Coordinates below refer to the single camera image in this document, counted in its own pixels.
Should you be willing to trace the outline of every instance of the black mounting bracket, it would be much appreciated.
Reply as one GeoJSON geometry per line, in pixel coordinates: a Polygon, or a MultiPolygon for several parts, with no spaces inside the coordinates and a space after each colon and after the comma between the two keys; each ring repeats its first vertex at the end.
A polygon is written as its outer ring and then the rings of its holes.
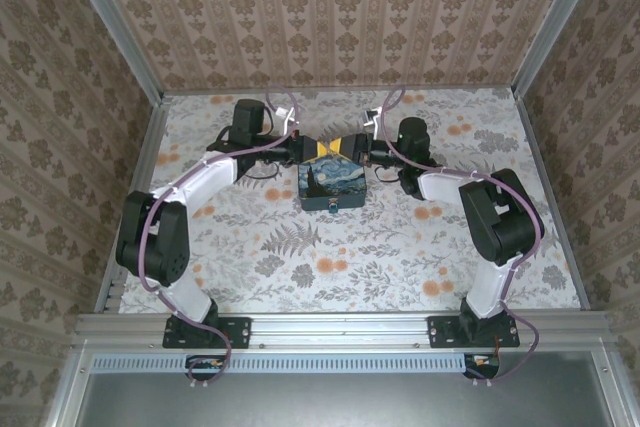
{"type": "Polygon", "coordinates": [[[467,305],[466,299],[462,300],[457,315],[427,317],[427,333],[432,349],[520,346],[518,327],[513,317],[503,311],[489,319],[479,319],[467,305]]]}
{"type": "MultiPolygon", "coordinates": [[[[251,317],[218,317],[216,328],[227,336],[233,349],[248,349],[251,317]]],[[[224,349],[224,341],[213,332],[194,327],[172,315],[164,329],[165,349],[224,349]]]]}

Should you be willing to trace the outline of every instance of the white cable clip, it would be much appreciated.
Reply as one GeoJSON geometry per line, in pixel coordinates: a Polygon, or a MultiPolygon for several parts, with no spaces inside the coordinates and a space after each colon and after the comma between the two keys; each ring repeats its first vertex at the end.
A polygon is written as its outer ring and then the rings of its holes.
{"type": "Polygon", "coordinates": [[[289,110],[285,109],[284,107],[278,107],[276,109],[276,117],[280,117],[281,119],[284,119],[285,131],[287,130],[289,123],[293,123],[293,124],[299,123],[296,118],[293,118],[294,114],[295,114],[295,110],[293,109],[293,107],[289,110]]]}
{"type": "Polygon", "coordinates": [[[362,113],[363,126],[368,127],[370,125],[373,125],[373,140],[378,139],[378,131],[380,129],[380,114],[382,114],[382,106],[372,110],[365,110],[362,113]]]}

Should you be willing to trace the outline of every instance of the floral tablecloth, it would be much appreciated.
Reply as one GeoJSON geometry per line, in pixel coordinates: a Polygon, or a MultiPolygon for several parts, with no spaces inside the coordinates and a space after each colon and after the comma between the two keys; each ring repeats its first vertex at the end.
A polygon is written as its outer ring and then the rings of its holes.
{"type": "MultiPolygon", "coordinates": [[[[296,92],[301,133],[323,142],[363,130],[360,113],[385,91],[296,92]]],[[[175,179],[231,121],[239,98],[174,97],[152,188],[175,179]]],[[[276,105],[288,106],[284,95],[276,105]]],[[[518,308],[579,308],[531,151],[511,92],[501,89],[409,91],[388,116],[396,135],[406,116],[426,120],[432,153],[451,167],[517,172],[547,234],[536,259],[517,272],[509,293],[518,308]]],[[[265,176],[274,166],[258,165],[265,176]]],[[[216,194],[192,218],[189,269],[223,312],[372,312],[457,309],[480,259],[461,208],[421,202],[372,169],[361,209],[305,212],[297,198],[296,167],[275,179],[241,179],[216,194]]],[[[379,171],[391,180],[391,170],[379,171]]],[[[120,312],[164,312],[129,276],[120,312]]]]}

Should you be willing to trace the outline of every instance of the small box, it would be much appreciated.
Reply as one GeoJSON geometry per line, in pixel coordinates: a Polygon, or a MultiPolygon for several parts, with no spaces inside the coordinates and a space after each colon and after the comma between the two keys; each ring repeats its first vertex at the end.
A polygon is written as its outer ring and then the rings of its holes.
{"type": "Polygon", "coordinates": [[[306,211],[354,209],[364,205],[364,168],[346,157],[329,154],[298,165],[298,195],[306,211]]]}

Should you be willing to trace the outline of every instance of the patterned wallpaper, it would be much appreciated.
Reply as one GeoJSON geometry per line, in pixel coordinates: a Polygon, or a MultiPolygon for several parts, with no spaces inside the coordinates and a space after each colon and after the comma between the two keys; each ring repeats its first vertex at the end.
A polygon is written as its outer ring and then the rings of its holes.
{"type": "Polygon", "coordinates": [[[38,425],[150,106],[89,0],[0,0],[0,425],[38,425]]]}
{"type": "Polygon", "coordinates": [[[640,0],[580,0],[527,93],[592,306],[640,393],[640,0]]]}
{"type": "Polygon", "coordinates": [[[116,0],[164,90],[510,83],[552,0],[116,0]]]}

